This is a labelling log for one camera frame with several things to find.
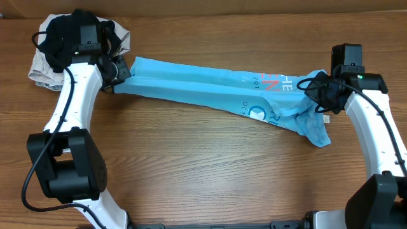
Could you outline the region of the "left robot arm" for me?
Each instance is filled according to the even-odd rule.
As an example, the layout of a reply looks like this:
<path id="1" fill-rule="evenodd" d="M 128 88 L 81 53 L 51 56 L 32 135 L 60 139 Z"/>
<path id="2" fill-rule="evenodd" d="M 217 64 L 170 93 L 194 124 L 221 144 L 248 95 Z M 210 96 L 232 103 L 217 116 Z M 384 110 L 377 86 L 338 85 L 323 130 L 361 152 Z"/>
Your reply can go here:
<path id="1" fill-rule="evenodd" d="M 111 57 L 113 33 L 97 24 L 79 27 L 79 41 L 68 53 L 64 84 L 52 118 L 31 134 L 32 167 L 22 186 L 23 205 L 34 212 L 75 208 L 94 228 L 133 228 L 129 213 L 107 190 L 106 163 L 90 135 L 99 91 L 130 77 L 122 57 Z"/>

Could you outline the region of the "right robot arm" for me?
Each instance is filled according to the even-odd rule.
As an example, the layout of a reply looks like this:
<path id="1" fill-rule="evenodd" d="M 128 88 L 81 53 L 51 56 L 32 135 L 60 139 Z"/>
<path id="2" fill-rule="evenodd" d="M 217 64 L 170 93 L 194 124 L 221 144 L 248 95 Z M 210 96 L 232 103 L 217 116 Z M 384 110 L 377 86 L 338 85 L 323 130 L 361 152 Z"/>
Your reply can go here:
<path id="1" fill-rule="evenodd" d="M 362 46 L 344 43 L 331 51 L 331 73 L 319 73 L 303 90 L 315 111 L 344 111 L 366 162 L 366 182 L 344 209 L 318 211 L 311 228 L 406 228 L 406 147 L 390 111 L 380 74 L 366 73 Z"/>

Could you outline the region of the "light blue printed t-shirt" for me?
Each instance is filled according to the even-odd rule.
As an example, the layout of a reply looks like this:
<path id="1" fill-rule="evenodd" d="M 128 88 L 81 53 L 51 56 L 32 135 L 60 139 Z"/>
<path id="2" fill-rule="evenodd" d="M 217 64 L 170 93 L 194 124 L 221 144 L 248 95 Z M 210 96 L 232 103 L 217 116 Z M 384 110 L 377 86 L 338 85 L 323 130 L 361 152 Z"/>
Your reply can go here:
<path id="1" fill-rule="evenodd" d="M 296 86 L 317 74 L 253 73 L 137 57 L 130 77 L 114 91 L 228 111 L 297 132 L 321 148 L 331 142 L 323 115 Z"/>

